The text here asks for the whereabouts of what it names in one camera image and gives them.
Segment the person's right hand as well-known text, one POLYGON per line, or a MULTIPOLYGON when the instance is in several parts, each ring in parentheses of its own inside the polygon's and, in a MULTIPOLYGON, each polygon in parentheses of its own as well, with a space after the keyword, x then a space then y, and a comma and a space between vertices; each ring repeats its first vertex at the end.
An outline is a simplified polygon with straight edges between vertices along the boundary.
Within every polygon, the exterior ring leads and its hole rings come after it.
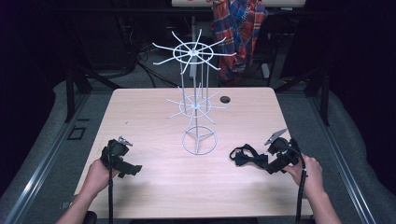
POLYGON ((301 183, 303 172, 305 172, 304 194, 308 200, 315 200, 325 192, 322 168, 315 158, 303 154, 296 165, 287 165, 284 171, 291 175, 297 185, 301 183))

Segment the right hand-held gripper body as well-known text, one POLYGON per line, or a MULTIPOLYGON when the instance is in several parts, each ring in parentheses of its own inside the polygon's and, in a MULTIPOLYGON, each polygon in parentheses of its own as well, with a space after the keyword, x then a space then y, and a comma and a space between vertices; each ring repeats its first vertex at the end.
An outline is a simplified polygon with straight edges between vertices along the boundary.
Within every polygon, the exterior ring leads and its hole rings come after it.
POLYGON ((273 133, 269 139, 264 143, 268 147, 268 152, 271 155, 276 155, 274 161, 281 161, 282 167, 289 164, 296 165, 299 162, 301 150, 295 139, 291 138, 289 141, 282 137, 288 129, 282 129, 273 133))

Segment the plaid cloth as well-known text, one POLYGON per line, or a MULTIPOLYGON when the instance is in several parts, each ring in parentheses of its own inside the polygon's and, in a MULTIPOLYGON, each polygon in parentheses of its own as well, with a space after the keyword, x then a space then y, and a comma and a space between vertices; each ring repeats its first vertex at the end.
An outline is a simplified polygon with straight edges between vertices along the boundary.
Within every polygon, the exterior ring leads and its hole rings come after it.
POLYGON ((212 31, 218 44, 220 86, 238 82, 251 65, 261 25, 268 12, 262 0, 213 0, 212 31))

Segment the grey metal floor rail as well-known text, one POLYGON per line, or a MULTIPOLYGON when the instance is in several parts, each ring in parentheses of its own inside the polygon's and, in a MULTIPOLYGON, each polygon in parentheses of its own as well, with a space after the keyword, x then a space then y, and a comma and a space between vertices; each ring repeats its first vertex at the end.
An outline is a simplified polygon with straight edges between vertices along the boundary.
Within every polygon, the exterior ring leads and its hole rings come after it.
POLYGON ((352 201, 355 210, 361 220, 362 224, 377 224, 375 218, 372 214, 371 209, 366 202, 361 188, 358 185, 355 177, 353 176, 349 165, 339 147, 330 126, 327 126, 325 122, 322 120, 320 111, 319 111, 319 103, 315 98, 308 97, 307 102, 309 103, 311 110, 314 113, 317 123, 319 124, 320 129, 324 132, 326 139, 330 145, 330 153, 332 155, 332 160, 337 167, 338 174, 341 176, 344 186, 346 187, 346 191, 349 195, 350 200, 352 201))
POLYGON ((21 169, 0 198, 0 224, 21 224, 35 196, 40 191, 50 169, 55 163, 61 145, 72 131, 77 116, 89 100, 89 94, 80 95, 75 101, 75 112, 65 122, 66 100, 56 96, 49 118, 35 140, 21 169))

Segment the person's left hand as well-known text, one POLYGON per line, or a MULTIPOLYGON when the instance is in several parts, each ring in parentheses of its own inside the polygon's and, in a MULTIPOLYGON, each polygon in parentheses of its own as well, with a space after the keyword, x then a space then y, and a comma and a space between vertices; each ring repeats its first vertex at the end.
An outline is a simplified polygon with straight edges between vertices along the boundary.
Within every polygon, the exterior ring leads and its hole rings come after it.
POLYGON ((89 167, 80 194, 95 198, 99 192, 108 186, 109 177, 115 177, 118 173, 119 171, 110 173, 100 159, 95 160, 89 167))

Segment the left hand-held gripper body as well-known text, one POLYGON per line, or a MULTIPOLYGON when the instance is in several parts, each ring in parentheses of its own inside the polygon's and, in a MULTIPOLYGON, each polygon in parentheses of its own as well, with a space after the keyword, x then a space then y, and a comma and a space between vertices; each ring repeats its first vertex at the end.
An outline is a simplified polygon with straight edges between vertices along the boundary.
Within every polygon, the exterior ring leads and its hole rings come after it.
POLYGON ((131 145, 132 144, 122 136, 118 139, 109 140, 107 146, 102 150, 100 160, 109 170, 131 171, 134 168, 132 164, 123 160, 123 157, 129 151, 128 146, 131 145))

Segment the black metal stand frame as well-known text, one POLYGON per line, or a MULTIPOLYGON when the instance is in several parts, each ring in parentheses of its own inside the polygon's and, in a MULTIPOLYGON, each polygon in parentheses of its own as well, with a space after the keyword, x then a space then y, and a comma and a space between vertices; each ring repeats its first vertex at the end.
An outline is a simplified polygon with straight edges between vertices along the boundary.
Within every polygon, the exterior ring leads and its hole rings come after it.
POLYGON ((66 72, 66 103, 67 115, 65 122, 70 122, 77 114, 76 89, 83 95, 92 92, 89 78, 93 78, 112 90, 120 89, 120 85, 102 77, 92 69, 85 49, 82 45, 78 31, 69 16, 61 16, 64 27, 67 30, 70 43, 70 52, 67 54, 68 70, 66 72))
POLYGON ((320 96, 319 117, 326 126, 329 126, 330 75, 326 65, 316 67, 303 75, 294 77, 286 84, 275 88, 275 92, 286 91, 303 80, 308 81, 304 89, 306 97, 320 96))

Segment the black bow tie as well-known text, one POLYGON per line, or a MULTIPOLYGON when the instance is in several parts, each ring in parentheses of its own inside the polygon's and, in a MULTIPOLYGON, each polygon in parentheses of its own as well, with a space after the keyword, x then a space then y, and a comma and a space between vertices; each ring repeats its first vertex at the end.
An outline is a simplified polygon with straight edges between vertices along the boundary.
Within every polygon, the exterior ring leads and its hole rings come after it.
POLYGON ((229 154, 229 158, 234 161, 237 166, 242 166, 248 162, 253 162, 258 167, 264 169, 268 165, 268 156, 265 154, 259 154, 249 144, 244 144, 242 147, 236 147, 229 154))

